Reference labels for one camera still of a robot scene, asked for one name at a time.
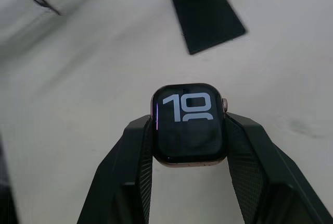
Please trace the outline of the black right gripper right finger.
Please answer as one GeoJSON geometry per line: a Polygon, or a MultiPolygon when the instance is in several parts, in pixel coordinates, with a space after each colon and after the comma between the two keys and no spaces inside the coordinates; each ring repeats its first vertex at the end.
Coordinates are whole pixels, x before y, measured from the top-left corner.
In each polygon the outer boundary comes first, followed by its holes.
{"type": "Polygon", "coordinates": [[[332,223],[297,164],[257,122],[225,117],[228,167],[245,223],[332,223]]]}

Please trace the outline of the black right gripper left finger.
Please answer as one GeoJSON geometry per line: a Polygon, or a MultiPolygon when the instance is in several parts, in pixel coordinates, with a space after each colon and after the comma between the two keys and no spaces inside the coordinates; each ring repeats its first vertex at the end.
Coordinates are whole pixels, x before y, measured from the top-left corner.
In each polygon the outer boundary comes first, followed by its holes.
{"type": "Polygon", "coordinates": [[[131,121],[99,164],[78,223],[148,223],[152,188],[152,119],[131,121]]]}

